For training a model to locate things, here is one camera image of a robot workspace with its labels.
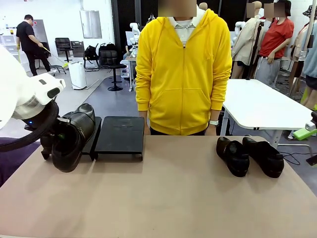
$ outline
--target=person in red shirt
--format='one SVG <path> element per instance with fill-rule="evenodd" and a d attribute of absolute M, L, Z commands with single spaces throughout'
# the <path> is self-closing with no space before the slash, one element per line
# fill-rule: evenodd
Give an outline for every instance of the person in red shirt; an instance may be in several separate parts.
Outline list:
<path fill-rule="evenodd" d="M 291 15 L 290 1 L 279 0 L 274 3 L 274 14 L 279 18 L 275 19 L 264 36 L 259 53 L 261 58 L 255 76 L 257 80 L 268 86 L 273 86 L 278 76 L 281 58 L 284 56 L 286 46 L 291 43 L 294 32 L 294 23 L 288 19 Z"/>

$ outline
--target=red t-shirt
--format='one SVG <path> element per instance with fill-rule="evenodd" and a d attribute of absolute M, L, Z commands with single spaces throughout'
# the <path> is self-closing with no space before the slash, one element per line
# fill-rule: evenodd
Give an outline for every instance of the red t-shirt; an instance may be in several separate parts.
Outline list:
<path fill-rule="evenodd" d="M 292 38 L 294 32 L 294 23 L 286 18 L 285 21 L 278 25 L 278 20 L 271 24 L 266 32 L 261 44 L 260 56 L 267 57 L 276 47 L 282 44 L 286 39 Z M 275 53 L 275 58 L 284 56 L 285 48 Z"/>

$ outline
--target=wristwatch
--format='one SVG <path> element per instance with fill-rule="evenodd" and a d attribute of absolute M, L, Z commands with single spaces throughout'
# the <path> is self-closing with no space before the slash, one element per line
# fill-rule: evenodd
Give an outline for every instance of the wristwatch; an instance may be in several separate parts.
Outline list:
<path fill-rule="evenodd" d="M 218 120 L 210 120 L 209 121 L 209 125 L 218 126 L 219 125 L 219 121 Z"/>

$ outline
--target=yellow jacket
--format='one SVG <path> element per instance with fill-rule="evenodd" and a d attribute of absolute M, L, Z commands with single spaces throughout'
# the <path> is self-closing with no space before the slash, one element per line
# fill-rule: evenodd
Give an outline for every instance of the yellow jacket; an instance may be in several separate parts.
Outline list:
<path fill-rule="evenodd" d="M 137 55 L 136 101 L 151 127 L 170 135 L 207 128 L 210 110 L 221 110 L 231 73 L 230 33 L 208 9 L 183 47 L 166 17 L 143 29 Z"/>

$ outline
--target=black leather shoe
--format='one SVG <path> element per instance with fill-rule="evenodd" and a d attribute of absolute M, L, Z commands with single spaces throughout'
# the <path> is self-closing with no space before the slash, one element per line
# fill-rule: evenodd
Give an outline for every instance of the black leather shoe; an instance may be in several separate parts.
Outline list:
<path fill-rule="evenodd" d="M 220 137 L 217 141 L 216 151 L 233 175 L 244 177 L 247 174 L 250 165 L 249 155 L 239 141 Z"/>
<path fill-rule="evenodd" d="M 77 167 L 86 142 L 94 134 L 96 120 L 94 109 L 89 104 L 81 105 L 63 118 L 70 119 L 70 123 L 56 127 L 52 159 L 57 169 L 68 173 Z"/>
<path fill-rule="evenodd" d="M 266 141 L 256 142 L 251 138 L 244 137 L 242 143 L 249 155 L 267 176 L 271 178 L 280 177 L 284 169 L 283 155 Z"/>

